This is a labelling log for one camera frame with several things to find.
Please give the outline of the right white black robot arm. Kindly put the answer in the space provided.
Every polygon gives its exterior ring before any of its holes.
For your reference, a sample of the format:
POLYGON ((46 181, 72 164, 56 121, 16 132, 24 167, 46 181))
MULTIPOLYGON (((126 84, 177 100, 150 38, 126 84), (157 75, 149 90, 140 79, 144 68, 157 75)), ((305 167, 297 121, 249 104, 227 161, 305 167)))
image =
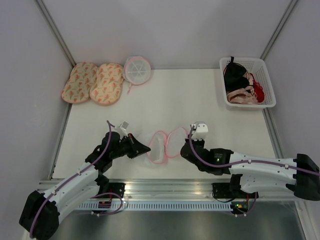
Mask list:
POLYGON ((203 140, 185 140, 180 155, 199 171, 229 175, 228 192, 235 198, 244 193, 292 192, 308 201, 320 199, 320 168, 306 154, 294 158, 263 158, 230 149, 204 148, 203 140))

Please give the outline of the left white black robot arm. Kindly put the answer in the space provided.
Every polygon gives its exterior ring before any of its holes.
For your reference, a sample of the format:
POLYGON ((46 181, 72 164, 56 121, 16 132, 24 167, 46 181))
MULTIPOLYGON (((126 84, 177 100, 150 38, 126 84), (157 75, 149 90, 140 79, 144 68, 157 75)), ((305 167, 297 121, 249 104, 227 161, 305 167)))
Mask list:
POLYGON ((106 133, 76 173, 44 192, 35 190, 28 195, 19 224, 32 239, 50 239, 60 223, 81 203, 108 195, 109 179, 104 173, 113 160, 123 156, 134 159, 150 151, 131 133, 123 137, 115 131, 106 133))

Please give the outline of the black bra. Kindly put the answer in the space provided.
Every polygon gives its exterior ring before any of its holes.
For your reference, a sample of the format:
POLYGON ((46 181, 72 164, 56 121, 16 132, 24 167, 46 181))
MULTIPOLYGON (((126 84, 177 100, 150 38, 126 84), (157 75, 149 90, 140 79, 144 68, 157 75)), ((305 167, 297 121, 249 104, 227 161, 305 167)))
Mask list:
POLYGON ((233 92, 253 86, 253 80, 248 76, 247 69, 241 64, 234 62, 233 56, 223 70, 223 79, 227 92, 233 92))

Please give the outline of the white pink mesh laundry bag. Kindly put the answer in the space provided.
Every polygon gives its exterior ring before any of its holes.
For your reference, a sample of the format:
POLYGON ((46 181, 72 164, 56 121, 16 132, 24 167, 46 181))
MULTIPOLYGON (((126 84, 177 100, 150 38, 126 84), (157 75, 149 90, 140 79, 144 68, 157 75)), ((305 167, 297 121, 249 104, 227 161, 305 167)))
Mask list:
POLYGON ((150 164, 165 165, 168 160, 180 156, 187 136, 187 130, 184 127, 178 127, 169 133, 163 130, 143 133, 137 139, 150 148, 150 151, 145 154, 145 159, 150 164))

